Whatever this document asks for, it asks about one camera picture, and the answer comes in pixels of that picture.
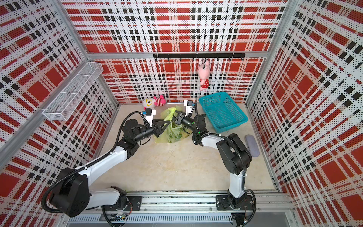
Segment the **yellow-green plastic bag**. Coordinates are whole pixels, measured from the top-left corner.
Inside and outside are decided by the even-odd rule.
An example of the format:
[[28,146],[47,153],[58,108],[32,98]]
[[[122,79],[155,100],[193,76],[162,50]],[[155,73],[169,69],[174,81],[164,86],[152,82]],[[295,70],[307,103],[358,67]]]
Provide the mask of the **yellow-green plastic bag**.
[[173,106],[167,108],[158,115],[158,119],[163,119],[164,121],[169,121],[171,123],[162,135],[155,137],[155,143],[176,143],[190,136],[190,134],[184,130],[183,125],[177,125],[172,122],[173,117],[178,115],[176,111],[182,111],[182,108],[180,106]]

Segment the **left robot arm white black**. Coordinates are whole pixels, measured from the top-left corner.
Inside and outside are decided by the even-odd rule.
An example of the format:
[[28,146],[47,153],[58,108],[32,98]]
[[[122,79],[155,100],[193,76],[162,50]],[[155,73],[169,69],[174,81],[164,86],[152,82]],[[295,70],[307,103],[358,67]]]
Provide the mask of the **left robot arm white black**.
[[154,119],[148,122],[138,111],[130,113],[122,122],[116,141],[109,152],[77,168],[65,168],[55,183],[45,191],[42,208],[49,213],[64,213],[75,217],[85,210],[114,206],[124,210],[129,205],[127,193],[112,186],[102,191],[90,191],[90,186],[114,166],[130,159],[140,147],[140,142],[151,136],[160,136],[170,121]]

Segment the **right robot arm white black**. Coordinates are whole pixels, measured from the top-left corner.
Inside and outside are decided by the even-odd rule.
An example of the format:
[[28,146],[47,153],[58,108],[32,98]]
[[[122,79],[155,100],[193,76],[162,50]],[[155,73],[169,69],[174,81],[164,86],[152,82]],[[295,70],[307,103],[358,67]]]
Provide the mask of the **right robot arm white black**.
[[217,149],[225,168],[230,173],[227,199],[220,205],[220,209],[241,210],[251,207],[256,211],[256,196],[253,190],[245,188],[247,169],[252,161],[252,155],[247,147],[235,133],[223,136],[209,132],[205,116],[198,114],[197,103],[185,100],[183,105],[185,111],[177,111],[177,116],[173,117],[172,122],[190,130],[189,134],[195,145]]

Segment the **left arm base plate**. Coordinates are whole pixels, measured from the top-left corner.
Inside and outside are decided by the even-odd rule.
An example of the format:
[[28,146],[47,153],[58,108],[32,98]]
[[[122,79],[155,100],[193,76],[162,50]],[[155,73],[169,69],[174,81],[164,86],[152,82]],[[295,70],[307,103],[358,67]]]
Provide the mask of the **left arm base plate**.
[[105,211],[139,211],[142,202],[142,196],[121,196],[116,204],[104,205]]

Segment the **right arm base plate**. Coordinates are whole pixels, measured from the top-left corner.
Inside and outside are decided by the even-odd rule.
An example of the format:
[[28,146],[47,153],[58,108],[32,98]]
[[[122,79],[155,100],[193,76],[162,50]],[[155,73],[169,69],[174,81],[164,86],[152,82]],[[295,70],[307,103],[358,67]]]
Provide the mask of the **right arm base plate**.
[[231,195],[216,196],[216,208],[218,211],[253,211],[254,207],[254,200],[250,195],[244,194],[237,199]]

